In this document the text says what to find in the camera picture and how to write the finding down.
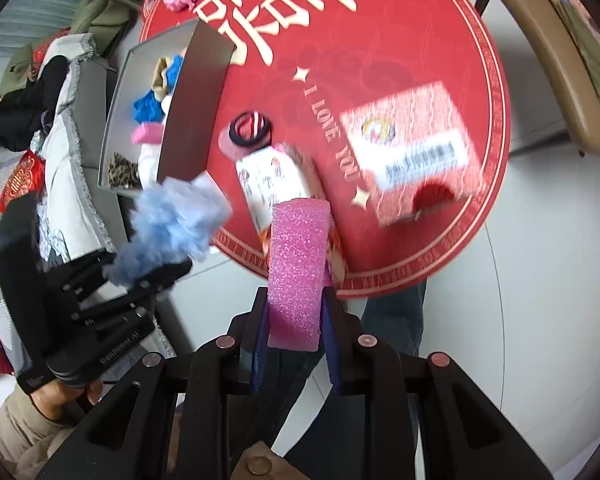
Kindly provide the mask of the person left hand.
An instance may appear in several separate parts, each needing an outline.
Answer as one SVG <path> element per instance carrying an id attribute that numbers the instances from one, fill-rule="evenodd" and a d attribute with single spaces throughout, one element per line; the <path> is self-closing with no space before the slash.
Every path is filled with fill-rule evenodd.
<path id="1" fill-rule="evenodd" d="M 31 393 L 30 398 L 44 417 L 57 422 L 64 414 L 65 406 L 84 394 L 89 404 L 97 404 L 102 397 L 102 388 L 104 388 L 104 383 L 100 378 L 85 388 L 71 388 L 59 379 L 55 379 Z"/>

